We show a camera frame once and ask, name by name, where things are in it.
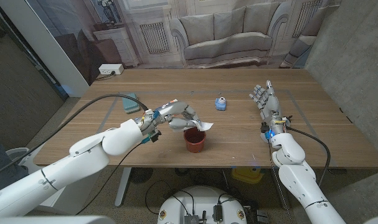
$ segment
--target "metal leg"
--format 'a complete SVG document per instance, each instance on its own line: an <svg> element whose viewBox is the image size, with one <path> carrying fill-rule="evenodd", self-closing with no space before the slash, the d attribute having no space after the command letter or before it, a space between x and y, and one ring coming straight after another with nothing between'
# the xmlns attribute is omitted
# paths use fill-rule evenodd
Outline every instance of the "metal leg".
<svg viewBox="0 0 378 224"><path fill-rule="evenodd" d="M125 192L127 190L129 176L131 175L132 167L124 167L121 175L120 186L118 187L118 192L116 193L114 205L117 207L122 206L124 200Z"/></svg>

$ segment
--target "white cabinet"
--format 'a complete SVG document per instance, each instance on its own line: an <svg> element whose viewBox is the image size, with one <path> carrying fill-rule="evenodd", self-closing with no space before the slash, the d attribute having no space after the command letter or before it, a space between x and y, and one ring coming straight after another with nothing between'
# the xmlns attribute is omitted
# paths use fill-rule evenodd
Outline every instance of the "white cabinet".
<svg viewBox="0 0 378 224"><path fill-rule="evenodd" d="M112 39L118 49L118 53L120 53L122 62L126 66L138 66L139 60L133 50L125 27L95 31L93 34L98 40Z"/></svg>

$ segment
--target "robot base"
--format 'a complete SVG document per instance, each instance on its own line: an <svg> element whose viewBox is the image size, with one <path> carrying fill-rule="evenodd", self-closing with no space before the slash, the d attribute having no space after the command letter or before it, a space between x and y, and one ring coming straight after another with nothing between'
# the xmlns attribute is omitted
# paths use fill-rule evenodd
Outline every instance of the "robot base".
<svg viewBox="0 0 378 224"><path fill-rule="evenodd" d="M222 194L226 194L223 190L217 189L215 187L208 186L192 186L183 189L189 192L194 198L194 213L195 216L198 215L198 219L202 219L203 211L206 211L206 223L218 223L214 221L214 206L217 205L218 198ZM192 215L192 199L190 195L185 192L177 192L174 194L183 205L186 207L190 215ZM186 211L182 204L178 202L174 197L169 197L161 206L158 215L158 224L173 223L173 224L186 224L185 216ZM231 195L226 194L220 197L220 201L223 202L229 198ZM247 219L244 215L244 209L237 200L229 200L222 203L222 219L221 223L237 223L245 224ZM190 217L186 217L186 220L195 220ZM196 221L191 223L202 223L202 221Z"/></svg>

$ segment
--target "cable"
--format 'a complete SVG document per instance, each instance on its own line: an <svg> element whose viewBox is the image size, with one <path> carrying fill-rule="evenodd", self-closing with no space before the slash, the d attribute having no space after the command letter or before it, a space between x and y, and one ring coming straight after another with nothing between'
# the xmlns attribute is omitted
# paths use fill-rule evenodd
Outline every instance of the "cable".
<svg viewBox="0 0 378 224"><path fill-rule="evenodd" d="M106 186L107 182L110 180L110 178L112 177L112 175L114 174L114 172L117 170L117 168L119 168L119 166L121 165L122 161L124 161L124 159L134 150L136 149L138 146L140 146L141 143L137 144L134 148L132 148L125 156L124 158L122 158L122 160L120 161L120 163L117 165L116 168L114 168L113 172L111 172L110 176L107 178L106 182L104 182L103 186L101 187L101 189L97 192L97 194L91 199L91 201L85 206L83 207L76 215L79 215L79 213L81 213L82 211L84 211L96 198L97 196L99 196L100 192L103 190L103 188Z"/></svg>
<svg viewBox="0 0 378 224"><path fill-rule="evenodd" d="M220 204L223 204L223 203L225 203L225 202L231 202L231 201L233 201L233 200L237 200L237 198L235 198L235 197L230 197L230 198L224 200L223 202L221 202Z"/></svg>
<svg viewBox="0 0 378 224"><path fill-rule="evenodd" d="M190 195L191 200L192 200L192 202L193 202L192 215L194 215L194 197L193 197L193 195L191 195L189 192L187 192L187 191L185 191L185 190L179 190L179 191L184 192L184 193Z"/></svg>
<svg viewBox="0 0 378 224"><path fill-rule="evenodd" d="M107 80L108 77L112 77L113 75L115 75L115 71L112 71L110 74L108 75L105 75L103 77L100 77L100 78L96 78L95 81L102 81L102 80Z"/></svg>
<svg viewBox="0 0 378 224"><path fill-rule="evenodd" d="M229 183L227 182L227 178L226 178L225 171L223 170L223 168L222 168L222 173L223 173L223 175L224 175L224 179L225 179L226 187L227 187L227 189L229 189L229 188L230 188L230 187L229 187Z"/></svg>
<svg viewBox="0 0 378 224"><path fill-rule="evenodd" d="M154 118L150 121L149 125L142 130L142 132L145 131L145 130L147 130L151 126L151 123L153 123L153 121L154 121Z"/></svg>
<svg viewBox="0 0 378 224"><path fill-rule="evenodd" d="M229 194L228 194L228 193L223 193L223 194L221 194L221 195L218 197L218 205L221 204L221 202L220 202L220 198L221 198L221 196L223 196L223 195L229 195Z"/></svg>
<svg viewBox="0 0 378 224"><path fill-rule="evenodd" d="M172 187L171 187L171 186L170 186L165 180L159 180L159 181L156 181L155 183L153 183L153 184L149 187L149 189L147 189L146 194L144 195L144 204L146 205L146 208L147 208L151 213L153 213L153 214L155 214L155 215L158 215L158 213L151 211L150 208L149 208L149 206L148 206L148 204L147 204L147 194L149 193L150 189L151 189L154 185L156 185L157 183L160 183L160 182L165 183L165 184L169 187L169 189L173 190ZM189 194L189 195L191 196L191 198L192 198L192 200L193 200L193 215L194 215L194 198L193 198L193 196L192 196L191 194ZM186 207L184 206L184 204L183 204L179 199L177 199L177 197L175 197L175 195L172 195L172 197L174 197L176 200L178 200L178 201L182 204L183 208L184 208L185 211L186 211L186 215L190 215L189 212L187 211Z"/></svg>
<svg viewBox="0 0 378 224"><path fill-rule="evenodd" d="M330 154L330 150L328 149L327 145L322 142L320 139L308 134L308 133L305 133L303 131L300 131L300 130L297 130L297 129L294 129L294 128L291 128L291 127L286 127L287 130L291 130L291 131L295 131L297 133L300 133L300 134L303 134L305 136L308 136L309 138L317 141L318 143L320 143L325 149L326 149L326 153L327 153L327 159L326 159L326 165L324 165L324 169L323 169L323 173L321 174L321 177L320 177L320 180L319 180L319 187L321 185L321 181L323 180L323 177L324 175L326 174L326 171L328 170L328 167L330 166L330 160L331 160L331 154Z"/></svg>
<svg viewBox="0 0 378 224"><path fill-rule="evenodd" d="M234 196L235 198L243 199L243 195L241 194L240 190L236 188L235 186L230 186L229 194Z"/></svg>
<svg viewBox="0 0 378 224"><path fill-rule="evenodd" d="M248 208L246 208L246 207L243 207L243 208L247 211L249 217L251 218L252 223L256 224L255 221L254 221L254 219L253 219L253 217L252 217L253 216L252 212Z"/></svg>
<svg viewBox="0 0 378 224"><path fill-rule="evenodd" d="M108 98L108 97L122 97L122 98L127 98L129 100L132 100L132 101L135 101L137 102L140 107L142 107L142 109L144 109L145 111L148 110L148 107L146 105L144 105L142 102L140 102L139 100L135 99L135 98L132 98L130 96L126 96L124 94L119 94L119 93L114 93L114 94L107 94L107 95L103 95L103 96L99 96L91 101L89 101L87 104L85 104L83 107L81 107L79 110L77 110L73 115L71 115L71 117L69 117L69 119L67 119L63 124L61 124L52 134L50 134L49 137L47 137L45 140L43 140L41 143L39 143L38 145L34 146L32 149L28 150L24 155L14 159L12 162L10 162L8 165L2 167L0 169L0 173L4 170L6 170L7 168L9 168L10 166L13 166L15 163L19 162L21 159L23 159L24 157L28 156L30 153L32 153L34 150L36 150L38 147L40 147L41 145L45 144L45 142L47 142L50 138L52 138L55 134L57 134L62 128L64 128L64 126L66 126L71 120L74 119L74 117L76 117L79 113L81 113L85 108L87 108L88 106L90 106L91 104L93 104L94 102L98 101L98 100L101 100L101 99L104 99L104 98Z"/></svg>

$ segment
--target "robotic arm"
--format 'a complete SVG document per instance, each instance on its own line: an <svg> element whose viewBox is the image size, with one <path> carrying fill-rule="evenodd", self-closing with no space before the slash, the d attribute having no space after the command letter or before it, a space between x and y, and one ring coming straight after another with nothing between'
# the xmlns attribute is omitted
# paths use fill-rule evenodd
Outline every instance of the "robotic arm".
<svg viewBox="0 0 378 224"><path fill-rule="evenodd" d="M174 117L182 114L185 119ZM0 218L22 216L68 184L92 175L109 163L108 155L125 153L139 142L157 141L157 125L168 122L173 129L196 127L196 112L185 102L171 101L155 111L147 110L119 128L87 137L70 148L70 154L0 190Z"/></svg>
<svg viewBox="0 0 378 224"><path fill-rule="evenodd" d="M278 175L283 185L296 197L314 224L345 223L334 207L328 202L316 183L313 169L305 161L305 152L286 132L290 121L282 116L270 80L267 89L257 85L251 99L257 104L263 119L261 138L277 151L272 159L279 167Z"/></svg>

